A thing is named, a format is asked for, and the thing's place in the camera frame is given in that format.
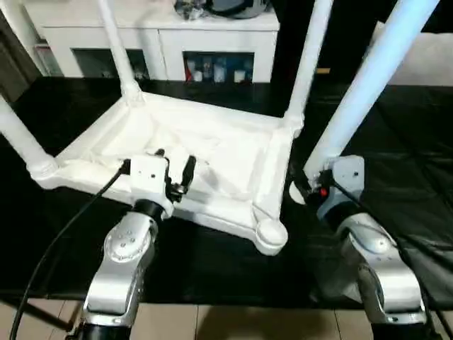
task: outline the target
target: floor tile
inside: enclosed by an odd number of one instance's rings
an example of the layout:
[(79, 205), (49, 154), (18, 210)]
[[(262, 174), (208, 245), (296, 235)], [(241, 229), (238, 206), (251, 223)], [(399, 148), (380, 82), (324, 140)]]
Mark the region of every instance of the floor tile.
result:
[[(29, 299), (30, 304), (58, 316), (63, 301)], [(0, 304), (0, 339), (7, 339), (16, 309)], [(28, 315), (23, 315), (18, 332), (18, 340), (48, 340), (53, 327)]]
[[(64, 301), (62, 310), (60, 311), (59, 318), (66, 322), (74, 321), (74, 326), (79, 324), (80, 314), (81, 314), (81, 301)], [(67, 333), (61, 329), (54, 328), (52, 334), (50, 335), (50, 340), (64, 340)]]
[(339, 340), (329, 310), (200, 306), (197, 340)]
[(371, 326), (363, 310), (336, 310), (341, 340), (373, 339)]
[[(80, 311), (75, 301), (66, 301), (60, 318), (69, 320)], [(193, 340), (197, 306), (141, 304), (132, 328), (131, 340)], [(64, 340), (65, 333), (55, 329), (51, 340)]]
[[(437, 317), (436, 313), (432, 312), (432, 321), (434, 322), (434, 327), (436, 332), (439, 333), (443, 340), (449, 340), (447, 333), (445, 332), (444, 327), (440, 323), (439, 318)], [(453, 328), (453, 312), (444, 312), (445, 319), (447, 320), (450, 328)]]

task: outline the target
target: black table surface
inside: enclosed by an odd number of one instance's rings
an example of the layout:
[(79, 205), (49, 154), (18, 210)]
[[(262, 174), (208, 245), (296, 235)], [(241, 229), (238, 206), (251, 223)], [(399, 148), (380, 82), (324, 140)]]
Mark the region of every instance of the black table surface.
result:
[[(145, 91), (281, 116), (285, 106), (270, 87), (148, 81)], [(301, 171), (347, 86), (317, 83), (295, 140), (287, 185)], [(14, 104), (19, 117), (47, 152), (57, 155), (120, 96), (116, 80), (38, 79)], [(389, 86), (344, 154), (365, 158), (363, 201), (386, 227), (453, 261), (453, 88)], [(42, 190), (20, 157), (0, 139), (2, 249), (0, 295), (19, 296), (51, 238), (89, 199), (69, 188)], [(33, 296), (83, 299), (102, 256), (108, 230), (128, 207), (101, 198), (72, 227), (45, 262)], [(147, 271), (147, 302), (357, 307), (323, 287), (341, 263), (332, 231), (285, 190), (281, 220), (289, 241), (277, 256), (252, 243), (173, 218), (159, 231), (157, 255)], [(404, 243), (415, 270), (444, 308), (453, 306), (453, 276)]]

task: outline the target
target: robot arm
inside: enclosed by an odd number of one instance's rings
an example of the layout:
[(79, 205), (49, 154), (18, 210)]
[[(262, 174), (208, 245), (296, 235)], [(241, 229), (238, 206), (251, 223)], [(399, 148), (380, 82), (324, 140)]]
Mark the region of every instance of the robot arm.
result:
[(334, 230), (355, 270), (352, 288), (343, 288), (363, 302), (375, 338), (399, 333), (426, 339), (427, 315), (420, 284), (395, 240), (356, 204), (365, 184), (363, 158), (340, 155), (438, 3), (398, 0), (296, 183), (318, 219)]
[(134, 205), (107, 234), (103, 260), (88, 289), (81, 324), (67, 339), (129, 338), (159, 227), (172, 216), (174, 202), (187, 193), (195, 158), (189, 157), (181, 184), (171, 183), (168, 166), (163, 150), (154, 156), (132, 158)]

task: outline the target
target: white pvc pipe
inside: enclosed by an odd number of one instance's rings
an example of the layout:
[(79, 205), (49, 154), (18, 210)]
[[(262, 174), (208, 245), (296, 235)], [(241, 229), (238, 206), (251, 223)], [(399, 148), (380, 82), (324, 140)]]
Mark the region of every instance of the white pvc pipe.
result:
[(122, 44), (109, 0), (98, 0), (98, 7), (110, 42), (113, 61), (115, 62), (116, 70), (120, 77), (122, 94), (127, 99), (133, 101), (136, 101), (137, 99), (140, 100), (140, 88), (134, 79), (134, 73), (132, 72), (129, 57)]
[(382, 34), (305, 164), (304, 172), (311, 185), (328, 160), (340, 156), (439, 1), (399, 0), (395, 5)]
[(44, 151), (3, 96), (0, 96), (0, 133), (27, 164), (34, 179), (49, 176), (57, 170), (55, 159)]
[(299, 120), (303, 123), (306, 100), (309, 97), (319, 54), (326, 35), (328, 20), (331, 14), (333, 0), (315, 0), (308, 30), (306, 32), (304, 49), (297, 69), (296, 81), (292, 88), (285, 118)]

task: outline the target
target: black cable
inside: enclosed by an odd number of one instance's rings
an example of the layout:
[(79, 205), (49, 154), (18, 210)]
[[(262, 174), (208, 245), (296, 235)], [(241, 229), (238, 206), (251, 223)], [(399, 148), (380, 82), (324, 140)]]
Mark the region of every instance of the black cable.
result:
[(27, 287), (25, 291), (23, 292), (23, 297), (21, 300), (21, 303), (19, 304), (19, 307), (17, 309), (16, 315), (14, 317), (13, 321), (13, 326), (11, 327), (11, 332), (9, 334), (9, 339), (10, 340), (16, 340), (17, 337), (17, 332), (19, 330), (19, 324), (21, 323), (23, 311), (25, 309), (25, 305), (28, 300), (28, 295), (30, 294), (30, 288), (31, 285), (33, 284), (33, 281), (35, 280), (36, 275), (38, 274), (38, 271), (40, 270), (41, 265), (45, 262), (47, 256), (49, 255), (50, 251), (52, 250), (53, 246), (57, 243), (57, 241), (63, 236), (63, 234), (78, 220), (81, 215), (86, 212), (91, 205), (93, 205), (94, 202), (98, 198), (100, 198), (113, 184), (114, 182), (120, 177), (121, 174), (127, 173), (129, 171), (130, 167), (130, 160), (127, 159), (123, 162), (122, 166), (118, 169), (116, 174), (107, 182), (107, 184), (104, 185), (102, 189), (99, 190), (97, 194), (95, 194), (87, 203), (85, 203), (82, 208), (75, 214), (72, 219), (68, 221), (68, 223), (63, 227), (63, 229), (60, 230), (60, 232), (57, 234), (57, 236), (50, 242), (49, 246), (46, 248), (44, 254), (42, 255), (41, 259), (38, 261), (38, 264), (35, 267), (35, 270), (33, 271), (33, 274), (30, 277), (30, 280), (27, 283)]
[[(429, 290), (426, 288), (425, 284), (422, 282), (420, 277), (415, 273), (415, 270), (413, 268), (412, 261), (411, 261), (410, 256), (408, 255), (408, 252), (403, 248), (402, 244), (400, 243), (398, 237), (395, 235), (393, 230), (391, 230), (389, 228), (385, 228), (385, 224), (382, 223), (381, 220), (379, 220), (377, 215), (374, 214), (369, 207), (367, 207), (364, 203), (360, 202), (352, 193), (350, 193), (345, 188), (343, 188), (333, 178), (332, 178), (332, 185), (335, 186), (339, 191), (341, 191), (343, 193), (343, 195), (345, 195), (347, 198), (349, 198), (352, 202), (354, 202), (356, 205), (358, 205), (360, 208), (362, 208), (369, 216), (371, 216), (374, 220), (376, 220), (376, 222), (378, 222), (386, 230), (387, 233), (389, 233), (390, 237), (395, 241), (395, 243), (396, 243), (396, 245), (398, 247), (398, 251), (399, 251), (399, 253), (401, 255), (401, 259), (406, 264), (408, 264), (408, 266), (410, 266), (412, 268), (412, 270), (414, 271), (414, 275), (418, 279), (418, 282), (420, 284), (421, 291), (422, 291), (423, 302), (425, 304), (425, 308), (427, 309), (426, 316), (427, 316), (427, 319), (428, 319), (428, 325), (430, 326), (432, 331), (435, 332), (434, 323), (432, 321), (432, 317), (431, 317), (430, 311), (428, 309), (428, 304), (429, 304), (430, 306), (433, 307), (437, 317), (440, 320), (440, 323), (442, 324), (442, 326), (445, 329), (445, 332), (447, 333), (447, 336), (450, 338), (450, 340), (453, 340), (453, 331), (452, 331), (450, 325), (448, 324), (447, 320), (445, 319), (445, 316), (442, 314), (442, 312), (437, 307), (437, 302), (435, 301), (434, 297), (430, 294)], [(420, 248), (425, 248), (429, 252), (434, 253), (433, 251), (431, 251), (430, 249), (428, 249), (424, 245), (421, 246)]]

